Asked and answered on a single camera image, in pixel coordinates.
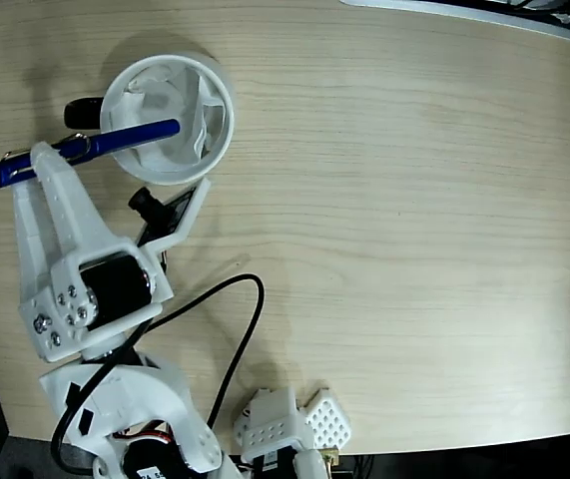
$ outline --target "metal clip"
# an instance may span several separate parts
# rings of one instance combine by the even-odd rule
[[[52,148],[55,148],[56,150],[60,150],[61,147],[63,147],[66,143],[69,143],[72,140],[79,140],[79,139],[82,139],[85,141],[85,151],[76,155],[75,157],[65,159],[65,160],[67,160],[67,163],[73,162],[74,160],[78,160],[79,158],[82,158],[85,155],[87,155],[90,152],[90,150],[92,149],[92,141],[90,140],[90,138],[87,135],[84,135],[82,133],[75,133],[73,135],[70,135],[69,137],[65,137],[60,142],[55,143],[54,145],[52,145]],[[16,157],[20,157],[21,155],[29,154],[30,151],[31,151],[31,149],[29,149],[29,148],[23,148],[21,150],[12,150],[10,152],[7,152],[5,155],[3,155],[1,162],[9,162],[10,160],[13,160]],[[28,167],[18,168],[18,169],[14,170],[13,172],[10,173],[9,178],[12,178],[12,177],[18,175],[19,173],[28,172],[30,170],[32,170],[31,164]]]

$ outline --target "cup rim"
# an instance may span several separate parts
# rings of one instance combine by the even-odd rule
[[[164,61],[174,62],[177,60],[194,68],[198,72],[204,73],[206,78],[216,86],[219,93],[221,94],[223,103],[227,110],[226,121],[223,125],[223,131],[221,133],[224,140],[215,152],[207,153],[203,157],[203,160],[209,156],[212,157],[205,162],[201,162],[201,167],[190,175],[185,175],[184,172],[155,172],[153,170],[144,168],[140,162],[133,163],[123,161],[122,158],[119,158],[118,154],[112,155],[120,167],[127,173],[140,180],[155,185],[182,185],[194,182],[202,176],[206,175],[220,162],[223,155],[229,148],[236,123],[231,82],[227,78],[221,78],[226,77],[226,73],[222,71],[222,66],[220,66],[214,59],[197,52],[179,52],[176,54],[153,55],[151,57],[145,57],[138,60],[137,62],[134,62],[121,73],[119,73],[116,78],[114,78],[108,87],[107,92],[105,92],[105,99],[107,99],[109,96],[115,95],[117,93],[116,91],[121,88],[120,85],[131,80],[131,78],[133,78],[136,73],[139,73],[148,66],[163,63]],[[101,133],[108,133],[112,131],[112,125],[108,115],[109,112],[103,110],[106,103],[107,102],[104,101],[103,106],[101,106]]]

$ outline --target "robotic arm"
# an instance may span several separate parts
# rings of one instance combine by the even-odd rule
[[[174,295],[159,255],[187,237],[210,183],[201,180],[167,205],[145,189],[138,192],[130,206],[147,227],[134,243],[107,228],[56,150],[39,143],[31,162],[37,179],[13,187],[19,311],[40,357],[52,362],[81,354],[40,379],[58,417],[76,407],[63,432],[95,454],[95,479],[241,479],[194,407],[184,373],[160,357],[125,351],[125,331],[144,331]],[[119,350],[122,360],[79,399]],[[327,479],[330,469],[317,448],[343,446],[350,428],[328,391],[305,411],[296,409],[286,388],[255,397],[235,434],[254,475],[268,479],[270,471],[285,471],[298,479]]]

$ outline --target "hole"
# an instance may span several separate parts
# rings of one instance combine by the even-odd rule
[[[81,436],[86,436],[89,432],[89,428],[92,425],[92,419],[94,419],[94,413],[89,409],[83,409],[81,420],[78,423],[78,430],[81,433]]]
[[[72,382],[67,390],[67,397],[65,398],[65,404],[69,407],[70,403],[76,398],[78,393],[81,391],[81,386]]]

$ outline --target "white perforated part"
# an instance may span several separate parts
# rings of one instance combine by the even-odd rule
[[[304,411],[306,424],[313,428],[316,449],[342,449],[351,438],[352,430],[348,418],[328,389],[318,391]]]

